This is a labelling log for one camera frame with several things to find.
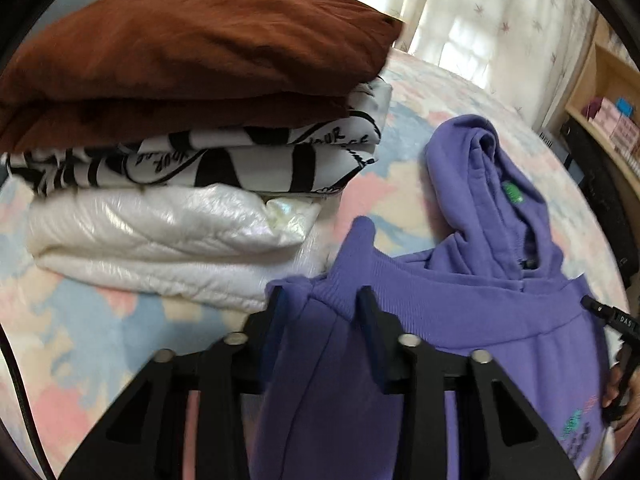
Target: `green label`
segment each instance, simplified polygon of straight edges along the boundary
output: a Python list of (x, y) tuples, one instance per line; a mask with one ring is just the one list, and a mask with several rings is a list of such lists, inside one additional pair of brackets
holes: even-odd
[(524, 202), (522, 192), (513, 182), (503, 182), (502, 189), (507, 194), (512, 204), (520, 204)]

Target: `hood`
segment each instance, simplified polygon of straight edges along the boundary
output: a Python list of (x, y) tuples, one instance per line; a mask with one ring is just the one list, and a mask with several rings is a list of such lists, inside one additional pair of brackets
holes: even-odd
[(444, 218), (454, 230), (427, 258), (431, 270), (523, 280), (561, 276), (545, 200), (510, 161), (486, 119), (441, 124), (424, 157)]

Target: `wooden shelf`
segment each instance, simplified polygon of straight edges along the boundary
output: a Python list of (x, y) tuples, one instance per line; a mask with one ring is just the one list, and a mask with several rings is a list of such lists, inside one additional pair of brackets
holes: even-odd
[(590, 136), (596, 140), (596, 142), (600, 145), (604, 152), (607, 153), (611, 161), (616, 165), (616, 167), (625, 177), (625, 180), (629, 183), (631, 189), (634, 190), (634, 193), (638, 197), (638, 200), (640, 200), (640, 180), (625, 162), (625, 159), (616, 152), (610, 140), (604, 136), (599, 128), (591, 124), (587, 120), (587, 118), (580, 113), (580, 110), (577, 110), (571, 105), (567, 105), (566, 111), (569, 115), (571, 115), (572, 118), (580, 123), (580, 126), (582, 126), (590, 134)]
[(625, 98), (634, 106), (636, 116), (640, 116), (640, 73), (598, 43), (591, 45), (582, 74), (569, 97), (565, 111), (578, 121), (607, 153), (612, 164), (620, 170), (620, 177), (626, 180), (640, 202), (640, 179), (625, 159), (616, 153), (606, 134), (580, 112), (594, 97), (606, 97), (613, 103), (618, 98)]

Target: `black cable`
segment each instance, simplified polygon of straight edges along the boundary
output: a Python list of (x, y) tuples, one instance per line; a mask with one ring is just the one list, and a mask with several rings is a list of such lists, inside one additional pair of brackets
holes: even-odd
[(27, 435), (29, 435), (31, 446), (33, 447), (33, 451), (36, 454), (36, 458), (38, 459), (38, 463), (40, 464), (40, 468), (42, 469), (44, 478), (46, 480), (56, 480), (56, 476), (53, 474), (53, 469), (51, 469), (51, 465), (49, 464), (47, 455), (44, 452), (44, 448), (42, 447), (40, 437), (38, 436), (36, 423), (33, 420), (33, 413), (31, 413), (29, 399), (27, 398), (27, 391), (24, 387), (24, 383), (22, 382), (22, 376), (20, 375), (20, 368), (18, 368), (18, 363), (15, 360), (14, 351), (11, 348), (9, 339), (4, 333), (2, 324), (0, 324), (0, 350), (2, 351), (2, 355), (4, 356), (6, 365), (9, 368), (11, 380), (14, 382), (15, 395), (18, 397), (18, 404), (20, 405), (20, 411), (22, 412), (22, 420), (24, 421), (24, 425), (27, 428)]

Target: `purple hoodie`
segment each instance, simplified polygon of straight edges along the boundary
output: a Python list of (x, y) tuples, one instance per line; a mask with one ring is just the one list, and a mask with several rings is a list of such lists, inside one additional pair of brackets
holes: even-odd
[[(493, 126), (462, 116), (426, 149), (440, 208), (455, 232), (436, 248), (389, 258), (357, 218), (331, 271), (282, 285), (289, 321), (264, 399), (254, 480), (391, 480), (401, 396), (370, 376), (355, 297), (380, 307), (437, 348), (485, 348), (580, 465), (603, 434), (604, 333), (580, 306), (583, 277), (561, 272), (542, 196), (498, 145)], [(458, 478), (455, 410), (447, 402), (449, 479)]]

